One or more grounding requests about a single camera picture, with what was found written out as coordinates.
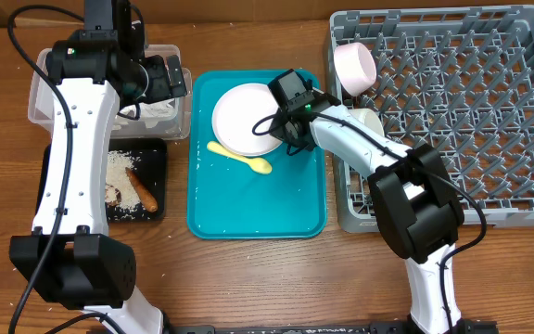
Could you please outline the yellow plastic spoon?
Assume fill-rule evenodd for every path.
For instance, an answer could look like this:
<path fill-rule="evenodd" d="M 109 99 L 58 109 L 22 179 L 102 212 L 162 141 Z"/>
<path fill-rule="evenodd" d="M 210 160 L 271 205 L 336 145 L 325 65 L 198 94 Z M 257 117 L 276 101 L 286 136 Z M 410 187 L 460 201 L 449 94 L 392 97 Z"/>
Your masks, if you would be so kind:
<path fill-rule="evenodd" d="M 260 173 L 260 174 L 269 174 L 273 171 L 272 165 L 264 158 L 248 158 L 245 156 L 241 156 L 238 154 L 235 154 L 234 152 L 228 150 L 227 148 L 223 147 L 221 144 L 210 141 L 207 144 L 207 149 L 213 153 L 216 153 L 218 155 L 222 155 L 229 159 L 234 159 L 236 161 L 240 161 L 245 163 L 253 172 Z"/>

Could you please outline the cream bowl with rice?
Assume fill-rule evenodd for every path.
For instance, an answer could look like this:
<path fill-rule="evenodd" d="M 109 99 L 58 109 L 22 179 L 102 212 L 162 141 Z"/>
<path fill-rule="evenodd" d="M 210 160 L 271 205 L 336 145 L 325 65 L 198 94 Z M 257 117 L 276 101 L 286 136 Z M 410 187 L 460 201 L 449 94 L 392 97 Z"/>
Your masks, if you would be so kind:
<path fill-rule="evenodd" d="M 378 135 L 385 136 L 382 122 L 371 109 L 350 109 L 350 114 Z"/>

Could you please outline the brown food piece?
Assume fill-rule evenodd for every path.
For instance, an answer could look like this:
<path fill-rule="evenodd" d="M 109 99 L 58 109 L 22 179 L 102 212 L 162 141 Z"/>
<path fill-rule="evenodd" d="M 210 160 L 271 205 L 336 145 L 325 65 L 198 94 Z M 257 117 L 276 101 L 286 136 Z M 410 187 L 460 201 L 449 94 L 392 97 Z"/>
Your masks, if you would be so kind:
<path fill-rule="evenodd" d="M 105 203 L 109 207 L 115 207 L 121 203 L 121 192 L 114 186 L 106 184 Z"/>

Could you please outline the brown sausage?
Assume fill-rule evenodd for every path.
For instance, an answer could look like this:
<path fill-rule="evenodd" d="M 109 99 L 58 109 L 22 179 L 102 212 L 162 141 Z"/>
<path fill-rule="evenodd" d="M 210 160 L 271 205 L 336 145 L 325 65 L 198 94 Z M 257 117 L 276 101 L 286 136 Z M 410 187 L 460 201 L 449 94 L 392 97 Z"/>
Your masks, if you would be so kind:
<path fill-rule="evenodd" d="M 125 173 L 137 194 L 144 209 L 148 212 L 156 212 L 159 208 L 158 202 L 150 191 L 142 184 L 132 169 L 126 168 Z"/>

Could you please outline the pink plate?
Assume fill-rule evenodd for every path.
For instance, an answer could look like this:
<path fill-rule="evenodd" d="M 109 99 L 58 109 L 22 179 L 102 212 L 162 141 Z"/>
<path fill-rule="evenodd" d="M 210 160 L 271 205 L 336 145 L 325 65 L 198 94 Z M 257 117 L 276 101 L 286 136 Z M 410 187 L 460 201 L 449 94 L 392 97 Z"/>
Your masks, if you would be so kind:
<path fill-rule="evenodd" d="M 219 143 L 247 157 L 262 156 L 282 141 L 272 135 L 254 135 L 252 129 L 265 117 L 273 116 L 278 105 L 263 83 L 244 83 L 220 97 L 212 112 L 212 130 Z"/>

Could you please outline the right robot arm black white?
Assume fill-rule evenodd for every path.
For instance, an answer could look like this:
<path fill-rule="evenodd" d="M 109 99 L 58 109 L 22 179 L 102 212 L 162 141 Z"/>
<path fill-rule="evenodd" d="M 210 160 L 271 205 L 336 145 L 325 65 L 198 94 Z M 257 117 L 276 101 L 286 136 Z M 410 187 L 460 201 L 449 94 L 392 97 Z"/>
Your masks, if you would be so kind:
<path fill-rule="evenodd" d="M 407 333 L 494 333 L 493 323 L 464 320 L 455 300 L 452 258 L 464 223 L 462 202 L 439 152 L 395 142 L 369 129 L 334 96 L 296 71 L 276 76 L 268 89 L 277 103 L 267 116 L 271 135 L 288 155 L 316 147 L 341 158 L 367 180 L 377 228 L 406 263 L 412 305 Z"/>

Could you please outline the white napkin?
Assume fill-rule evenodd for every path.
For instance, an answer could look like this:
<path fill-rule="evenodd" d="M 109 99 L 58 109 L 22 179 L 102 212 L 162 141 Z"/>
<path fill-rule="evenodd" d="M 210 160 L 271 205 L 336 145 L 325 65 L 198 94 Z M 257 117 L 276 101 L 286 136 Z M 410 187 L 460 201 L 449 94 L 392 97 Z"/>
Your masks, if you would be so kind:
<path fill-rule="evenodd" d="M 158 122 L 173 119 L 177 114 L 178 103 L 175 99 L 168 99 L 153 104 L 139 103 L 125 107 L 115 117 L 118 122 L 126 123 L 134 121 L 139 114 L 139 121 L 143 121 L 147 127 L 154 127 Z"/>

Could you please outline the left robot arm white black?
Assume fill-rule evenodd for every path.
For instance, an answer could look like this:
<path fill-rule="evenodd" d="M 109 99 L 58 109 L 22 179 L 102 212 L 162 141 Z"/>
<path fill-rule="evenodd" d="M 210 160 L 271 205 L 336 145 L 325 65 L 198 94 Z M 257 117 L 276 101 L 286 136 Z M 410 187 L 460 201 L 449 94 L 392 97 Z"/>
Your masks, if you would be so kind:
<path fill-rule="evenodd" d="M 136 286 L 133 249 L 108 233 L 108 146 L 128 106 L 186 96 L 176 56 L 145 53 L 145 23 L 127 1 L 88 1 L 83 26 L 57 41 L 36 74 L 53 95 L 54 130 L 40 204 L 9 258 L 27 292 L 94 318 L 112 333 L 168 333 L 168 317 Z"/>

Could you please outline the pink bowl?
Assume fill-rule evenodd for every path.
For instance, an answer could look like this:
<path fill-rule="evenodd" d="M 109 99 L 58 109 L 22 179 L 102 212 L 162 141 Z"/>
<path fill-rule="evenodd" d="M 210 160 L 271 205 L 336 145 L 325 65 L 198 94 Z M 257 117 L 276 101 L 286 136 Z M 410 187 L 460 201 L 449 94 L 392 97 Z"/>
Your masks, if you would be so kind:
<path fill-rule="evenodd" d="M 358 96 L 375 84 L 375 61 L 364 44 L 340 45 L 335 49 L 333 59 L 337 78 L 351 96 Z"/>

